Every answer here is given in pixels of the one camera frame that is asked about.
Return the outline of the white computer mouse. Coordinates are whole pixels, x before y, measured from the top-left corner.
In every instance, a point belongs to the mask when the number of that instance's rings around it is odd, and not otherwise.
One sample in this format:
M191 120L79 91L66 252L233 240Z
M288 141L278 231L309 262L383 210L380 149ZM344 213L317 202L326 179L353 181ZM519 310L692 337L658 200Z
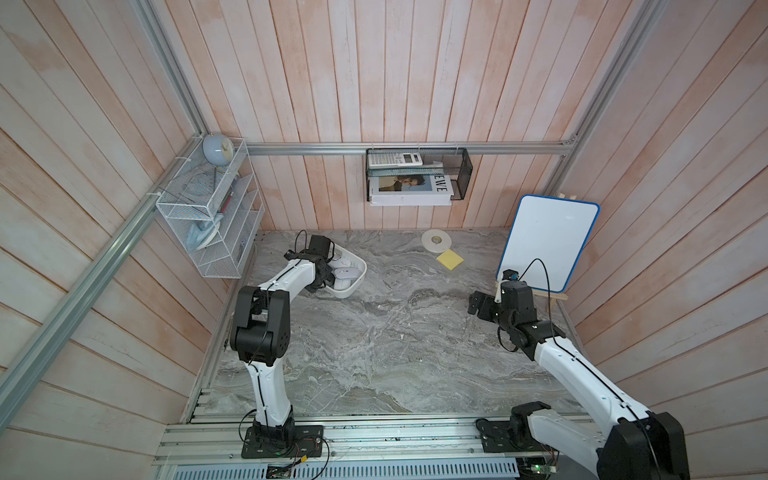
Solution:
M334 269L333 274L337 281L354 282L362 275L362 271L355 267L339 268Z

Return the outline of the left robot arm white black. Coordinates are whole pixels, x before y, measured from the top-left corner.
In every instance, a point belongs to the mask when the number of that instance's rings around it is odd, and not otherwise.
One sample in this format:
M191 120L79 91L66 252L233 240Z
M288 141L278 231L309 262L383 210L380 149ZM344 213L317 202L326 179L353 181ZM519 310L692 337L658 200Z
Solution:
M332 240L313 235L304 249L286 252L282 270L237 294L229 344L246 366L256 400L247 445L283 450L295 443L282 365L290 343L291 302L301 291L313 293L334 280L330 266L334 254Z

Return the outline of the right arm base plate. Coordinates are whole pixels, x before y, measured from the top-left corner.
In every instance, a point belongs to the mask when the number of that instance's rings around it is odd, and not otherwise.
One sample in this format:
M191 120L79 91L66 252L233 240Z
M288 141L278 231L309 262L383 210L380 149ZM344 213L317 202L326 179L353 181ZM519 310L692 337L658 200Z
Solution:
M475 421L484 453L545 452L554 453L548 445L534 440L525 428L515 421L491 421L480 418Z

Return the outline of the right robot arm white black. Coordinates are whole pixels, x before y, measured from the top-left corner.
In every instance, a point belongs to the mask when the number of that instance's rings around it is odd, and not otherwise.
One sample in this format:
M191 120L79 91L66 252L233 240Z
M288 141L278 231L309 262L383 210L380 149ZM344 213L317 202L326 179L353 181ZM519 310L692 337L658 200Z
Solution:
M533 291L510 277L495 294L480 291L468 312L509 335L515 350L547 370L586 410L593 432L534 401L515 406L508 422L478 419L487 453L549 447L599 479L687 479L685 434L671 414L655 413L634 400L584 357L565 333L537 316Z

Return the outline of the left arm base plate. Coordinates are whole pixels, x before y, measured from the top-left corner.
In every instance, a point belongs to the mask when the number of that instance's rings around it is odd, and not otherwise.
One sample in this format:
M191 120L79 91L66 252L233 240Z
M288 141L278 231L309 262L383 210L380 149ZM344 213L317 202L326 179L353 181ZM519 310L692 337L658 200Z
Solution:
M288 457L320 457L324 450L322 425L284 425L267 427L258 422L245 433L241 457L268 459Z

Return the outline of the white plastic storage box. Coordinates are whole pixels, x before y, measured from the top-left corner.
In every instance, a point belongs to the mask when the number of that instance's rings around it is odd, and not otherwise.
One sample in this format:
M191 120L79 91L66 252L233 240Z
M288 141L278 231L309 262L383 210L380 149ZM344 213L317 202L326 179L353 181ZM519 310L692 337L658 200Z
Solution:
M362 284L368 271L367 263L361 257L336 244L333 245L329 266L333 281L326 288L338 299L351 296Z

